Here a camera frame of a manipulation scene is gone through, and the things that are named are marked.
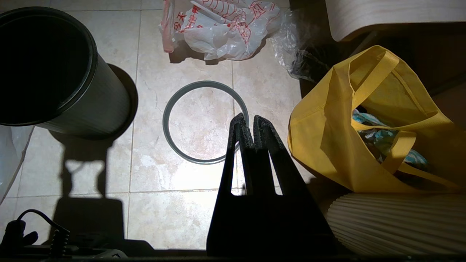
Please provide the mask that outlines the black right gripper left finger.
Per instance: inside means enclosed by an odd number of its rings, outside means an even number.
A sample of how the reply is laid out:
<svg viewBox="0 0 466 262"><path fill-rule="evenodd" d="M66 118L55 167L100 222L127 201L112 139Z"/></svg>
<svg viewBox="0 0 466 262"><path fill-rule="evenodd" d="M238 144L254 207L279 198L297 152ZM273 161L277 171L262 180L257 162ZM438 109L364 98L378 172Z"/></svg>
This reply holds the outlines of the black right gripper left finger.
<svg viewBox="0 0 466 262"><path fill-rule="evenodd" d="M262 199L266 196L266 174L257 135L258 118L253 129L240 113L230 123L226 157L217 199L207 238L207 252L212 257L264 257L266 255L266 224L263 222ZM236 145L246 182L246 194L232 194Z"/></svg>

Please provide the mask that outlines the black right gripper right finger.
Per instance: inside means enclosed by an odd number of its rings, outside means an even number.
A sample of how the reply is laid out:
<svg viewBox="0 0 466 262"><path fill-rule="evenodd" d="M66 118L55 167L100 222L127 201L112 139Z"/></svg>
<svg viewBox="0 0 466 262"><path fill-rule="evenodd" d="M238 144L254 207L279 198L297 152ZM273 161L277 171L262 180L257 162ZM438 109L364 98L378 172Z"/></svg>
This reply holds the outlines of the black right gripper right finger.
<svg viewBox="0 0 466 262"><path fill-rule="evenodd" d="M335 238L273 124L254 118L254 195L263 200L266 242L279 254L331 256Z"/></svg>

